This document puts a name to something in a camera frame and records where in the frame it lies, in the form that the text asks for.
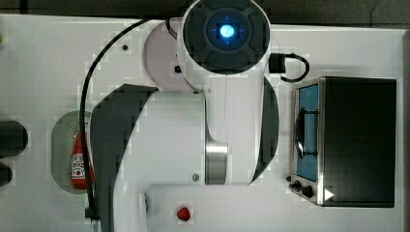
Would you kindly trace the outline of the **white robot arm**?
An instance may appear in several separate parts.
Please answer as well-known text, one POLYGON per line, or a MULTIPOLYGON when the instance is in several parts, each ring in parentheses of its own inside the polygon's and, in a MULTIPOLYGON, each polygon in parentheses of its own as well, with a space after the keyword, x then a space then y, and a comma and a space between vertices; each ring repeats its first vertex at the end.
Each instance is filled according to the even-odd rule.
POLYGON ((102 232, 149 232, 156 186, 247 185, 278 146, 270 22, 253 0, 195 0, 143 48, 148 86, 94 108, 89 140, 102 232))

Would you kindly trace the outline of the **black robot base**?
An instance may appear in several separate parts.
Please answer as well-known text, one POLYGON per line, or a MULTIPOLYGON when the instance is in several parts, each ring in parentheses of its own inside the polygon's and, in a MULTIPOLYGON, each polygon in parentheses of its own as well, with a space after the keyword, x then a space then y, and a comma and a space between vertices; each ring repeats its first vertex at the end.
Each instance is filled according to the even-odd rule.
MULTIPOLYGON (((21 154, 28 144, 27 129, 17 121, 0 122, 0 159, 21 154)), ((8 184, 13 178, 12 169, 0 162, 0 186, 8 184)))

